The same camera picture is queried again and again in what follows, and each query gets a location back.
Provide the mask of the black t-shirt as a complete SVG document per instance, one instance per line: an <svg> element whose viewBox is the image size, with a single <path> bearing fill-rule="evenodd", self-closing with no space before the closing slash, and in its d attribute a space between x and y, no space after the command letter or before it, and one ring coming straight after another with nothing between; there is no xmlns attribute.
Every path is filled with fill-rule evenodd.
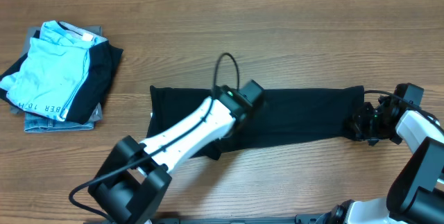
<svg viewBox="0 0 444 224"><path fill-rule="evenodd" d="M187 117L210 95L208 89L150 87L153 116L148 137ZM197 152L213 160L221 153L269 148L334 137L354 139L346 121L364 104L364 87L345 89L268 89L265 106L232 136Z"/></svg>

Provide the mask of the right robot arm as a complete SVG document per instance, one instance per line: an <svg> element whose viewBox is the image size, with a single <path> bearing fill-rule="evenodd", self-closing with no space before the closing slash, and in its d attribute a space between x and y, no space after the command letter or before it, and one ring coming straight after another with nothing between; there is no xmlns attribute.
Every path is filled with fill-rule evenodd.
<svg viewBox="0 0 444 224"><path fill-rule="evenodd" d="M348 200L320 215L317 223L442 223L443 129L420 106L424 89L402 83L392 93L380 91L379 106L365 103L349 126L358 141L370 145L382 139L405 142L412 153L387 196L368 201Z"/></svg>

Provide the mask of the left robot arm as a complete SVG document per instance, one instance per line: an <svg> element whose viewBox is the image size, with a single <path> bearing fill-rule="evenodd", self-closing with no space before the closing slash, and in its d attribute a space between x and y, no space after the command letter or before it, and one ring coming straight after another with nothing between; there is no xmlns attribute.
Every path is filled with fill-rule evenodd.
<svg viewBox="0 0 444 224"><path fill-rule="evenodd" d="M240 90L226 85L169 129L137 142L119 141L96 174L89 194L115 223L145 223L171 184L173 171L212 141L232 134L264 102L254 80Z"/></svg>

